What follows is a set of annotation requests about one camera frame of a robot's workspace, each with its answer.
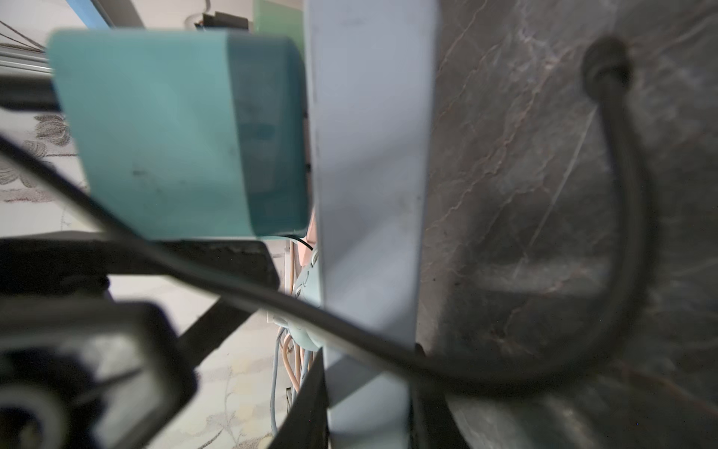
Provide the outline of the light blue power strip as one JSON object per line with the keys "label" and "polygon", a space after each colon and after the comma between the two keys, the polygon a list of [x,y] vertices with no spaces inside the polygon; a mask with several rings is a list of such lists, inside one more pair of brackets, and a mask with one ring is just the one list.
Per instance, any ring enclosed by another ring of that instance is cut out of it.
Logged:
{"label": "light blue power strip", "polygon": [[309,1],[304,21],[322,304],[413,348],[439,4]]}

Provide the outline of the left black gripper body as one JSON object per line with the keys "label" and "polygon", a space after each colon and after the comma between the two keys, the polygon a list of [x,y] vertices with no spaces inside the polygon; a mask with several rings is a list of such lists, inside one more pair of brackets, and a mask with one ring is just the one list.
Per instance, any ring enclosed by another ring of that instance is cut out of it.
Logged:
{"label": "left black gripper body", "polygon": [[1,445],[140,448],[193,398],[194,371],[249,318],[217,300],[183,333],[113,275],[166,270],[90,232],[1,241]]}

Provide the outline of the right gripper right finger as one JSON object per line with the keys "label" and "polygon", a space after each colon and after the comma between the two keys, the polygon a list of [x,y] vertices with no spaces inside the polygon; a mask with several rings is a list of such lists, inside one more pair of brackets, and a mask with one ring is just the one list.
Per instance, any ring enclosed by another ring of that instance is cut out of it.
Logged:
{"label": "right gripper right finger", "polygon": [[411,448],[469,449],[445,396],[411,384]]}

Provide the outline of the teal charger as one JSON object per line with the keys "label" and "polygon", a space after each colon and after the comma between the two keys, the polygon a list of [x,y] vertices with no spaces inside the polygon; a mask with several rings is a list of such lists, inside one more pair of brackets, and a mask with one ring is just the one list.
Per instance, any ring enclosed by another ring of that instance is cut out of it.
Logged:
{"label": "teal charger", "polygon": [[61,30],[47,55],[91,196],[136,232],[305,232],[305,69],[291,39]]}

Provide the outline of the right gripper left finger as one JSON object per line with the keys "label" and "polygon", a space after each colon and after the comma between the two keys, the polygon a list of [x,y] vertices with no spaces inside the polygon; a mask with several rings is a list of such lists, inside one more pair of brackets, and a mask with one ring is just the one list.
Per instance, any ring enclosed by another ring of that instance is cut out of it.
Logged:
{"label": "right gripper left finger", "polygon": [[325,368],[320,351],[269,449],[327,449],[327,409]]}

